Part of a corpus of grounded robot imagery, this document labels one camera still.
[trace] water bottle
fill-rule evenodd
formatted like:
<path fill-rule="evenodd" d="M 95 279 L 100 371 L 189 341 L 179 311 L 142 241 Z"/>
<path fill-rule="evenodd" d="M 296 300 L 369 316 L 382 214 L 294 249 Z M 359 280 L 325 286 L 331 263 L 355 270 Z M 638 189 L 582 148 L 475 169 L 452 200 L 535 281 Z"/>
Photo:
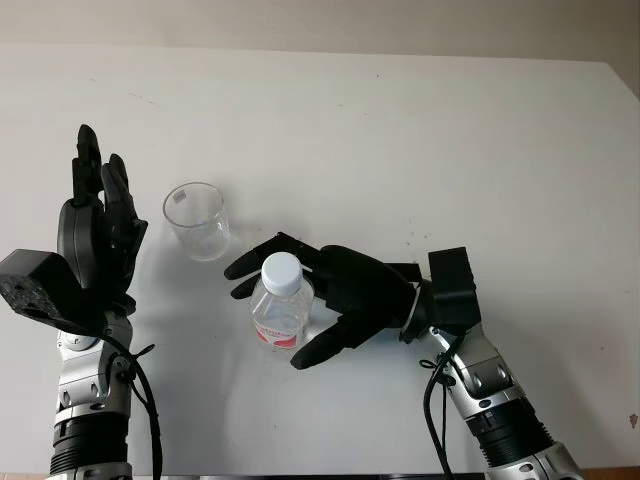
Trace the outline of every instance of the water bottle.
<path fill-rule="evenodd" d="M 300 261 L 290 253 L 274 253 L 261 273 L 250 302 L 258 338 L 271 347 L 300 347 L 313 302 L 313 287 L 302 276 Z"/>

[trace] silver robotic arm segment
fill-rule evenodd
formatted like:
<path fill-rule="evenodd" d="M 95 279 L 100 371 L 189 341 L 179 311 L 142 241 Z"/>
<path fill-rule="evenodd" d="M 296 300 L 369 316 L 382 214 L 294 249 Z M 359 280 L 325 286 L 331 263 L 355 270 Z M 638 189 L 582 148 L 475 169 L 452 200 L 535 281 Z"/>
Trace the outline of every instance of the silver robotic arm segment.
<path fill-rule="evenodd" d="M 431 328 L 440 346 L 449 349 L 455 337 Z M 567 451 L 553 442 L 517 380 L 482 331 L 472 327 L 444 370 L 451 398 L 477 438 L 492 480 L 583 480 Z"/>
<path fill-rule="evenodd" d="M 109 335 L 128 349 L 132 329 L 127 317 L 113 311 L 105 316 Z M 92 337 L 60 331 L 57 346 L 63 363 L 49 479 L 131 478 L 129 362 L 112 345 Z"/>
<path fill-rule="evenodd" d="M 111 311 L 105 312 L 105 316 L 109 335 L 129 348 L 133 332 L 127 317 Z M 109 397 L 113 397 L 110 387 L 114 385 L 114 377 L 129 368 L 128 362 L 118 357 L 112 345 L 93 337 L 60 331 L 57 345 L 62 357 L 59 412 L 82 404 L 96 405 L 96 410 L 102 410 Z"/>
<path fill-rule="evenodd" d="M 585 480 L 562 443 L 507 465 L 490 469 L 488 480 Z"/>
<path fill-rule="evenodd" d="M 441 347 L 439 353 L 451 346 L 453 337 L 446 332 L 431 328 L 429 333 Z M 465 420 L 525 397 L 506 363 L 485 337 L 481 324 L 469 330 L 451 363 L 453 368 L 447 366 L 444 372 L 455 380 L 450 387 L 451 399 Z"/>

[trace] black cable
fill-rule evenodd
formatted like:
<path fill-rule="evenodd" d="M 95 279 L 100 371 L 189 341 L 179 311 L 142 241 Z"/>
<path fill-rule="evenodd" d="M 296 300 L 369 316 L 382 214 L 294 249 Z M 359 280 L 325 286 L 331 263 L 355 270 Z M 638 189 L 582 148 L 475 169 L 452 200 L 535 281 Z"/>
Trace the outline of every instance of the black cable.
<path fill-rule="evenodd" d="M 442 382 L 442 435 L 440 435 L 442 441 L 442 450 L 444 451 L 444 458 L 447 458 L 447 385 L 446 381 Z"/>
<path fill-rule="evenodd" d="M 431 435 L 433 446 L 436 449 L 436 453 L 438 454 L 438 460 L 440 460 L 440 465 L 442 466 L 442 470 L 447 480 L 455 480 L 455 477 L 453 476 L 453 473 L 451 472 L 451 468 L 449 467 L 449 461 L 447 460 L 447 452 L 445 451 L 444 447 L 440 444 L 440 440 L 438 439 L 438 432 L 436 431 L 436 427 L 433 424 L 433 418 L 431 417 L 431 394 L 433 393 L 433 389 L 435 388 L 436 383 L 438 382 L 438 380 L 442 375 L 442 371 L 444 370 L 444 367 L 451 361 L 453 356 L 456 354 L 456 352 L 460 348 L 460 345 L 462 345 L 463 341 L 464 341 L 464 335 L 457 337 L 454 340 L 454 342 L 451 344 L 451 346 L 447 349 L 447 351 L 440 356 L 440 358 L 438 359 L 438 362 L 435 364 L 435 369 L 431 374 L 431 378 L 429 378 L 429 382 L 427 383 L 427 388 L 424 391 L 424 398 L 422 401 L 422 407 L 424 409 L 424 418 L 427 421 L 427 428 L 429 429 L 429 434 Z M 428 360 L 420 361 L 420 365 L 423 367 L 429 364 L 433 365 L 433 363 L 429 362 Z M 446 420 L 443 421 L 443 429 L 442 429 L 443 439 L 444 439 L 445 432 L 446 432 Z"/>
<path fill-rule="evenodd" d="M 103 333 L 99 335 L 95 335 L 100 340 L 108 343 L 113 346 L 120 355 L 122 355 L 128 362 L 129 365 L 133 368 L 133 371 L 136 373 L 138 378 L 140 379 L 140 384 L 142 385 L 142 391 L 146 399 L 143 399 L 140 393 L 137 391 L 135 386 L 132 388 L 142 405 L 144 405 L 147 414 L 149 415 L 149 428 L 151 430 L 151 462 L 153 469 L 153 480 L 160 480 L 162 475 L 162 443 L 160 441 L 160 422 L 158 421 L 158 410 L 156 409 L 156 401 L 153 397 L 153 392 L 151 391 L 151 385 L 149 385 L 149 380 L 142 369 L 140 363 L 138 363 L 138 357 L 140 355 L 144 355 L 148 351 L 150 351 L 153 346 L 148 346 L 144 348 L 138 355 L 132 354 L 124 345 L 118 342 L 113 337 L 105 335 Z"/>
<path fill-rule="evenodd" d="M 136 359 L 140 358 L 143 355 L 146 355 L 147 353 L 149 353 L 151 350 L 153 350 L 155 348 L 155 344 L 151 344 L 151 345 L 147 345 L 146 347 L 144 347 L 141 351 L 139 351 L 138 353 L 136 353 L 135 355 L 133 355 Z M 116 356 L 111 360 L 111 363 L 113 363 L 115 361 L 116 358 L 118 357 L 122 357 L 124 358 L 123 355 L 121 355 L 120 353 L 117 353 Z M 144 397 L 140 394 L 140 391 L 138 390 L 138 387 L 136 387 L 136 383 L 135 383 L 135 379 L 136 379 L 136 372 L 135 372 L 135 368 L 133 365 L 129 365 L 129 376 L 126 377 L 127 383 L 129 384 L 129 386 L 131 387 L 131 390 L 133 390 L 133 393 L 136 395 L 136 397 L 138 398 L 138 401 L 144 405 L 145 409 L 147 408 L 147 401 L 144 399 Z"/>

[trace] white wall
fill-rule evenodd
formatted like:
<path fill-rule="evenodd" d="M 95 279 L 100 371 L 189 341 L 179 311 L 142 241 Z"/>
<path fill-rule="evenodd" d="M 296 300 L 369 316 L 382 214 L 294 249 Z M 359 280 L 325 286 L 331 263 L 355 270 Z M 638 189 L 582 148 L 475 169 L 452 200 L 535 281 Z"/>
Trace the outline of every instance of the white wall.
<path fill-rule="evenodd" d="M 638 0 L 3 0 L 0 42 L 608 62 L 638 95 Z"/>

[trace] white table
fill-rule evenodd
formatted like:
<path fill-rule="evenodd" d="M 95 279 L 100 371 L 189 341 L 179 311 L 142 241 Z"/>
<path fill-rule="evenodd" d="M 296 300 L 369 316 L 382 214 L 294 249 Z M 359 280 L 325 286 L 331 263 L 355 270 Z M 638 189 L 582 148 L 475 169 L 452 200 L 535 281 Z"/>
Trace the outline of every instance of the white table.
<path fill-rule="evenodd" d="M 551 434 L 583 467 L 634 464 L 638 112 L 595 63 L 2 45 L 0 256 L 56 248 L 90 124 L 149 221 L 131 320 L 134 350 L 157 345 L 143 364 L 165 473 L 426 473 L 440 470 L 421 408 L 428 345 L 386 332 L 295 371 L 258 348 L 222 270 L 278 230 L 425 275 L 428 251 L 466 245 L 487 334 Z M 220 263 L 185 258 L 163 222 L 164 195 L 189 180 L 226 196 L 236 240 Z M 56 332 L 4 302 L 0 322 L 0 471 L 46 472 Z M 448 418 L 453 470 L 483 470 Z M 134 402 L 139 474 L 147 425 Z"/>

